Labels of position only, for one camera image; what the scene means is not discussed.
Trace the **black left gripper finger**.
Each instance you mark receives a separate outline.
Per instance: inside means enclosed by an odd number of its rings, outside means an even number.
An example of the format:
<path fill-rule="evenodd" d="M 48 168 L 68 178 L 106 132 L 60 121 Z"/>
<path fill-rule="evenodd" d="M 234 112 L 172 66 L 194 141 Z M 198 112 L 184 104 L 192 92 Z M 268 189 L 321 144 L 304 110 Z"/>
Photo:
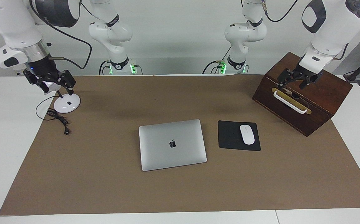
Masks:
<path fill-rule="evenodd" d="M 318 82 L 318 80 L 322 77 L 322 75 L 323 75 L 323 72 L 320 72 L 318 74 L 315 74 L 313 72 L 304 72 L 304 73 L 302 73 L 300 75 L 300 79 L 301 79 L 302 82 L 299 85 L 299 88 L 301 90 L 303 90 L 308 85 Z"/>
<path fill-rule="evenodd" d="M 293 82 L 293 70 L 284 69 L 278 76 L 278 88 L 283 88 L 291 82 Z"/>

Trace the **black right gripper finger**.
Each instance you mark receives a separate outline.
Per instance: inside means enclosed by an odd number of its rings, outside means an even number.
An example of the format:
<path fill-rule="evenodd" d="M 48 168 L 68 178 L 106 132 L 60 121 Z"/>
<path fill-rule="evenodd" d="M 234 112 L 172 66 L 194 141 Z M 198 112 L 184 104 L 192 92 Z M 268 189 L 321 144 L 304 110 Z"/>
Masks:
<path fill-rule="evenodd" d="M 57 84 L 64 87 L 69 95 L 74 94 L 73 87 L 76 81 L 69 70 L 63 70 L 58 72 Z"/>
<path fill-rule="evenodd" d="M 31 85 L 36 85 L 37 87 L 41 88 L 44 94 L 49 92 L 49 87 L 42 80 L 42 78 L 32 74 L 28 70 L 23 70 L 23 74 Z"/>

